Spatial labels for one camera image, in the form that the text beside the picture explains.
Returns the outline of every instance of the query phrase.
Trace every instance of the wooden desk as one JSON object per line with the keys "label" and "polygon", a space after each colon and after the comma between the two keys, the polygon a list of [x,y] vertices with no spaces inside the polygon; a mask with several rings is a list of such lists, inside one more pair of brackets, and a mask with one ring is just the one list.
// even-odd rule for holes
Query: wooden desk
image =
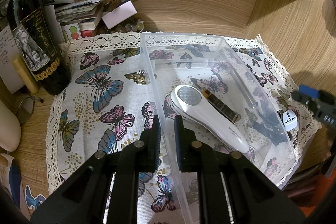
{"label": "wooden desk", "polygon": [[[332,0],[139,0],[139,17],[150,30],[196,32],[255,38],[263,41],[297,84],[305,83],[336,94],[336,13]],[[31,120],[22,127],[18,149],[23,184],[33,196],[48,196],[45,134],[53,97],[41,90]],[[304,168],[320,162],[327,152],[326,131],[310,146]]]}

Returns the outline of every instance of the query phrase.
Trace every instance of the white bottle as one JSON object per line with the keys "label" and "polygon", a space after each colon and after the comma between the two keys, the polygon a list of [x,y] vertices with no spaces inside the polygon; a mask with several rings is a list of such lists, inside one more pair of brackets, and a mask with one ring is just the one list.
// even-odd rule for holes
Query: white bottle
{"label": "white bottle", "polygon": [[20,138],[19,120],[0,100],[0,146],[12,152],[19,146]]}

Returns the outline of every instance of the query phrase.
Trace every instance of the metal screw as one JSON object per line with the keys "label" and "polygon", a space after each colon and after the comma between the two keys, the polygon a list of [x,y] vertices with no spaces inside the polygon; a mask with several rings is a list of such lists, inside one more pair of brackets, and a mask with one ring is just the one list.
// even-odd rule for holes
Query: metal screw
{"label": "metal screw", "polygon": [[94,156],[97,158],[97,159],[102,159],[105,157],[105,152],[104,151],[97,151],[95,152]]}
{"label": "metal screw", "polygon": [[134,146],[137,148],[143,147],[145,143],[143,141],[135,141]]}
{"label": "metal screw", "polygon": [[234,159],[240,159],[240,157],[242,156],[242,154],[241,154],[241,152],[239,152],[239,151],[232,151],[232,152],[231,152],[231,156],[232,156],[232,158],[234,158]]}
{"label": "metal screw", "polygon": [[202,143],[200,141],[193,141],[191,145],[194,148],[200,148],[202,146]]}

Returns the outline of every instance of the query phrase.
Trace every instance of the white handheld beauty device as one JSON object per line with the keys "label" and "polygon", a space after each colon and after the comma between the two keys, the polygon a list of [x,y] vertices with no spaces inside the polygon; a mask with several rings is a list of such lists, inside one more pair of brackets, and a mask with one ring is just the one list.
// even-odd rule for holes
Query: white handheld beauty device
{"label": "white handheld beauty device", "polygon": [[250,147],[238,128],[221,115],[196,88],[179,85],[171,93],[170,99],[175,112],[198,122],[231,148],[242,153]]}

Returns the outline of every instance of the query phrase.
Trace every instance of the white plastic container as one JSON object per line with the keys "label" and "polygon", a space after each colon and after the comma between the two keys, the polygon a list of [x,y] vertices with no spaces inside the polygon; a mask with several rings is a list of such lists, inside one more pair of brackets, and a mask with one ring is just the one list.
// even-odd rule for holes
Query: white plastic container
{"label": "white plastic container", "polygon": [[[252,150],[245,156],[264,174],[269,157],[276,157],[281,168],[267,175],[274,184],[280,182],[295,161],[289,137],[268,96],[223,37],[142,33],[140,47],[142,69],[148,73],[148,92],[153,94],[164,140],[160,152],[169,160],[174,202],[185,223],[197,222],[199,214],[198,203],[190,199],[189,187],[197,176],[179,172],[173,114],[167,106],[168,95],[178,85],[215,91],[221,101],[240,115],[235,125]],[[198,140],[217,151],[228,152],[223,143],[201,125],[184,121],[184,127],[193,130]]]}
{"label": "white plastic container", "polygon": [[0,100],[0,146],[14,151],[20,143],[21,127],[16,116]]}

